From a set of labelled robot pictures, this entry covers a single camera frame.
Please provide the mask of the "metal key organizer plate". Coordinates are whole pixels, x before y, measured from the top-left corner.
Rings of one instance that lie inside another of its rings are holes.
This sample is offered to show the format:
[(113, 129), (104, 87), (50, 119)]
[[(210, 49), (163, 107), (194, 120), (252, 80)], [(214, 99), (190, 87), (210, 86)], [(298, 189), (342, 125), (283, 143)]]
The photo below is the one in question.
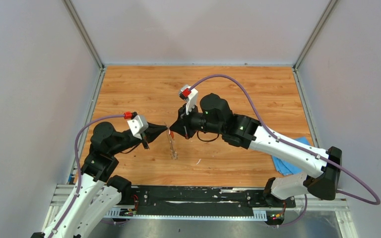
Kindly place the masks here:
[(170, 130), (169, 126), (166, 123), (164, 123), (164, 125), (166, 125), (168, 127), (166, 133), (167, 133), (167, 139), (169, 141), (171, 158), (173, 160), (177, 160), (178, 159), (178, 153), (177, 153), (177, 150), (176, 150), (176, 147), (175, 147), (175, 139), (171, 138), (170, 135), (168, 134), (168, 132)]

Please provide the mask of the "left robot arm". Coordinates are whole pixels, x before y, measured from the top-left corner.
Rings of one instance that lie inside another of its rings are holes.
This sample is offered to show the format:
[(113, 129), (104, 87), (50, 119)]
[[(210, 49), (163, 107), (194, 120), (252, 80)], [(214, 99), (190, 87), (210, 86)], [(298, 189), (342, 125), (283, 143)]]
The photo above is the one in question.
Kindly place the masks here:
[(87, 238), (116, 204), (132, 199), (131, 181), (112, 173), (118, 165), (115, 157), (139, 145), (145, 149), (168, 128), (136, 116), (127, 121), (129, 129), (118, 132), (108, 122), (98, 123), (91, 136), (89, 154), (77, 182), (53, 221), (33, 238)]

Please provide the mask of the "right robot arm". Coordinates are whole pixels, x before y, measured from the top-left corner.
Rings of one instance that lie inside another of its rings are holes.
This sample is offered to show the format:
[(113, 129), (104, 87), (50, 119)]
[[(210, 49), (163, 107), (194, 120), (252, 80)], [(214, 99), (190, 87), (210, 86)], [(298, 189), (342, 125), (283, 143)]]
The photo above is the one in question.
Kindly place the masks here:
[(170, 131), (186, 139), (200, 131), (218, 134), (229, 145), (267, 153), (300, 168), (298, 174), (267, 181), (263, 199), (270, 207), (295, 195), (311, 194), (323, 200), (336, 197), (340, 149), (311, 147), (272, 131), (254, 118), (233, 113), (228, 102), (216, 94), (204, 96), (199, 107), (185, 103)]

